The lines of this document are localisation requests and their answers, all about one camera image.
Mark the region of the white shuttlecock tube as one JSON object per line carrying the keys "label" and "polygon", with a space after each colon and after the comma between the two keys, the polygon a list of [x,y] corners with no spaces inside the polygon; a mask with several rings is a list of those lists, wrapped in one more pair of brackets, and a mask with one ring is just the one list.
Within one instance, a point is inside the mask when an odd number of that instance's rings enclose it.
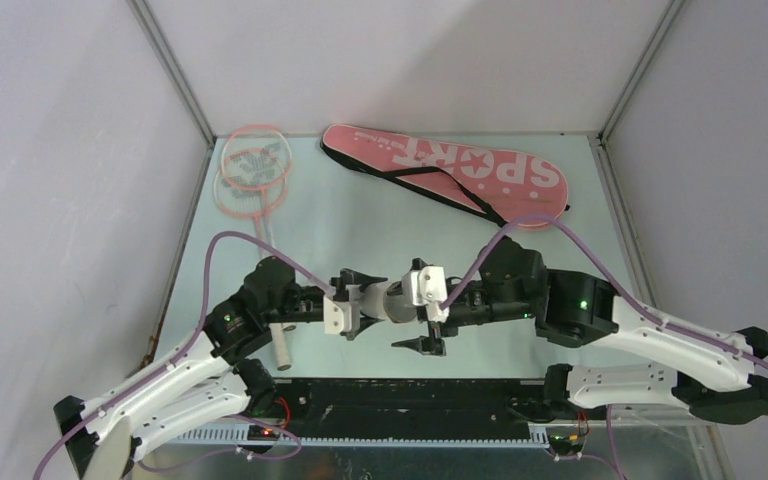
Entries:
{"label": "white shuttlecock tube", "polygon": [[358,290],[358,302],[360,315],[365,318],[394,324],[418,320],[417,309],[403,293],[400,282],[385,281],[362,287]]}

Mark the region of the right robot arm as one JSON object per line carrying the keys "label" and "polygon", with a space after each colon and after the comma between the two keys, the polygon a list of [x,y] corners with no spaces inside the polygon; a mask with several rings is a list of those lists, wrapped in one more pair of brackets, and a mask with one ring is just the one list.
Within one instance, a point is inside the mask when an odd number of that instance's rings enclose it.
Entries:
{"label": "right robot arm", "polygon": [[529,320],[537,337],[551,344],[642,358],[638,366],[549,366],[541,402],[553,417],[615,404],[677,407],[725,425],[768,415],[768,378],[756,370],[768,354],[766,331],[694,328],[605,279],[550,269],[538,251],[508,237],[484,249],[478,262],[475,279],[456,280],[439,266],[415,260],[385,289],[382,304],[390,321],[428,327],[425,335],[405,341],[405,348],[442,356],[446,339],[464,327]]}

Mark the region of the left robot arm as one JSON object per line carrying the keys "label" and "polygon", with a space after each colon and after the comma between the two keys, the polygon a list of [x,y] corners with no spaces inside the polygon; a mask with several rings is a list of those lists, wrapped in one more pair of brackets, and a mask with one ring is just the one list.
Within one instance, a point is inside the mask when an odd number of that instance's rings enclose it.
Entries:
{"label": "left robot arm", "polygon": [[343,269],[324,286],[301,286],[296,265],[262,259],[239,290],[205,308],[195,330],[107,393],[54,406],[63,445],[81,479],[120,479],[170,439],[221,417],[264,416],[275,382],[252,353],[272,342],[271,325],[321,322],[348,337],[384,319],[390,280]]}

